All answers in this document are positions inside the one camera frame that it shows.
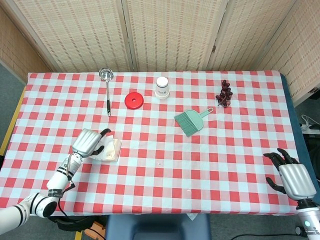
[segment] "red plastic cap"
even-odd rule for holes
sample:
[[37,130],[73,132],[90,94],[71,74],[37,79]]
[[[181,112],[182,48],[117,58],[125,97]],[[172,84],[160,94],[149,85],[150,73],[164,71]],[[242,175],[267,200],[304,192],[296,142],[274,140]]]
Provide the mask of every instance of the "red plastic cap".
[[125,96],[124,104],[128,109],[138,109],[144,104],[144,97],[138,92],[130,92]]

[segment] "woven panel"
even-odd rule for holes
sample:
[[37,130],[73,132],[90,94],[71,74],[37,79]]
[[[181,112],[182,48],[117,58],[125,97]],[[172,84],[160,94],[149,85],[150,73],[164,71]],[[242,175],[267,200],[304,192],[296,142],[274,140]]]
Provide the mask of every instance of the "woven panel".
[[297,1],[257,67],[286,76],[294,103],[320,83],[320,1]]
[[0,60],[27,82],[29,72],[48,72],[35,50],[0,8]]
[[248,70],[292,6],[291,0],[229,1],[229,18],[218,33],[213,70]]
[[116,0],[14,0],[63,72],[129,71]]
[[190,71],[207,66],[224,0],[127,0],[140,72]]

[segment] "blue table edge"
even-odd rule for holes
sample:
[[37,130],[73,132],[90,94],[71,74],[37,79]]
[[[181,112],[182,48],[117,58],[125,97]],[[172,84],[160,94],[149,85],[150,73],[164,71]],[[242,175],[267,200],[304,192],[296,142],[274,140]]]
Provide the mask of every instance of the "blue table edge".
[[294,103],[292,101],[289,87],[287,84],[287,79],[283,74],[280,73],[280,75],[281,75],[284,96],[285,96],[286,105],[289,112],[289,118],[290,118],[290,123],[292,127],[292,132],[294,136],[294,142],[295,142],[295,147],[296,147],[296,152],[298,154],[299,162],[305,166],[314,184],[316,195],[314,196],[313,200],[317,203],[320,203],[320,187],[318,185],[318,181],[316,179],[316,174],[310,160],[305,139],[299,125]]

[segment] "black chair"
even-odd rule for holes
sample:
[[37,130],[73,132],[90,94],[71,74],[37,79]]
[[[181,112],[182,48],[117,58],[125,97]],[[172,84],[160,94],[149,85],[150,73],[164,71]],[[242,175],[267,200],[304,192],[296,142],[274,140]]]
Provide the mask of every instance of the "black chair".
[[113,214],[108,240],[211,240],[209,214],[191,220],[186,214]]

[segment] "grape stem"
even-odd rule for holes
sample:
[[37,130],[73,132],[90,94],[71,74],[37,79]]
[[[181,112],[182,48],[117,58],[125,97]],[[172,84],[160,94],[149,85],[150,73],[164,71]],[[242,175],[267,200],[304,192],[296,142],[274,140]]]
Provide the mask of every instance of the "grape stem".
[[224,96],[224,98],[220,101],[220,103],[218,103],[218,106],[222,105],[222,102],[226,99],[226,95]]

